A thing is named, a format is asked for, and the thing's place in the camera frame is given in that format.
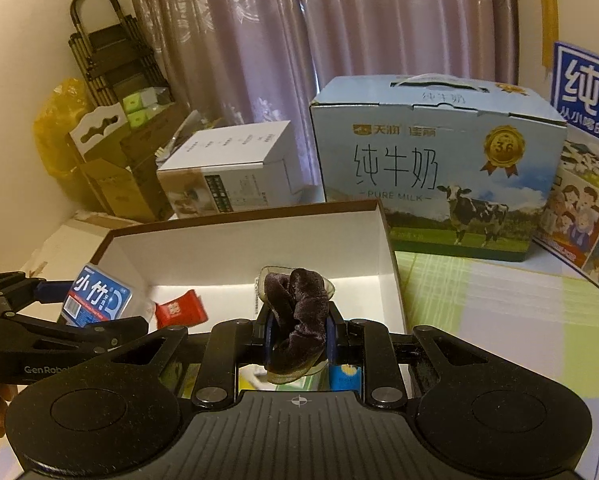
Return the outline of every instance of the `black and white cow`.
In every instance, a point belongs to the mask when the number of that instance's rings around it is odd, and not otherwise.
[[[486,240],[482,247],[486,247],[491,240],[497,241],[506,213],[508,213],[506,204],[462,196],[470,193],[471,190],[462,189],[460,186],[438,186],[437,189],[446,193],[446,200],[449,202],[451,224],[455,228],[455,245],[461,244],[471,222],[484,227]]]

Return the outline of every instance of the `barcode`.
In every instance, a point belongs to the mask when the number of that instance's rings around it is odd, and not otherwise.
[[[80,308],[82,308],[82,306],[77,301],[75,301],[72,297],[68,296],[66,298],[66,301],[64,302],[64,310],[73,319],[77,318]]]

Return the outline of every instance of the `red snack package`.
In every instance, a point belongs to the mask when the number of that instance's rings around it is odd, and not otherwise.
[[[194,290],[189,290],[173,301],[158,305],[155,314],[158,318],[158,328],[169,325],[194,326],[209,320]]]

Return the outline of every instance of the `ribbed gray surface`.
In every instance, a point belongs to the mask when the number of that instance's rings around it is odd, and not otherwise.
[[[300,396],[307,402],[298,406]],[[22,480],[42,478],[36,473],[22,476]],[[565,473],[555,480],[576,478]],[[241,402],[230,410],[195,416],[182,438],[161,457],[115,479],[475,477],[457,472],[430,455],[401,416],[368,410],[352,392],[245,392]]]

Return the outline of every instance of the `gold medal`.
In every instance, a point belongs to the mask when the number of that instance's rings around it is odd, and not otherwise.
[[[508,92],[509,94],[515,93],[515,94],[528,95],[526,93],[526,90],[524,88],[522,88],[521,86],[511,85],[508,83],[495,83],[495,86],[497,86],[497,88],[501,88],[503,91]]]
[[[489,175],[503,168],[506,176],[517,175],[516,164],[524,156],[526,141],[514,126],[499,126],[492,130],[484,141],[484,154],[488,162],[480,171]]]

